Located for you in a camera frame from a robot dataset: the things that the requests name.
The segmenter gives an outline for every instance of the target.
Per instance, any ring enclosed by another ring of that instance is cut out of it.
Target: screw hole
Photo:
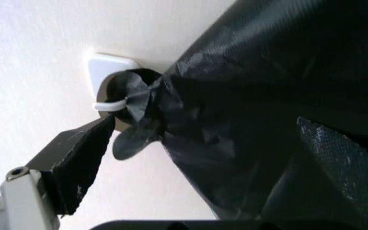
[[[12,176],[16,176],[16,175],[19,175],[20,173],[23,172],[23,168],[19,168],[19,169],[15,169],[11,172],[11,175]]]

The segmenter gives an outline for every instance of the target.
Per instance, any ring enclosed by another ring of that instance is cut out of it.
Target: white wall
[[[234,0],[0,0],[0,183],[60,131],[98,118],[83,57],[100,51],[164,71]],[[111,219],[212,218],[160,144],[108,151],[63,229]]]

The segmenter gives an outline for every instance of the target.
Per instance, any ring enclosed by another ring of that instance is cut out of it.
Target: textured black plastic
[[[61,132],[28,164],[42,179],[56,214],[72,215],[93,184],[115,128],[112,116]]]
[[[368,0],[239,0],[151,88],[144,117],[219,218],[368,229]]]

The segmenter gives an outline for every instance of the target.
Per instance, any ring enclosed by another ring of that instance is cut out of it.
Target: white wall plate
[[[95,100],[97,98],[100,85],[107,76],[115,72],[140,68],[140,66],[132,59],[107,54],[93,54],[89,58],[87,65]]]

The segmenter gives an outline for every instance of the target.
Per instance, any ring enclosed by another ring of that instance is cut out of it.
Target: plastic bag
[[[368,229],[368,0],[239,0],[161,77],[133,72],[149,96],[116,158],[160,140],[220,219]]]

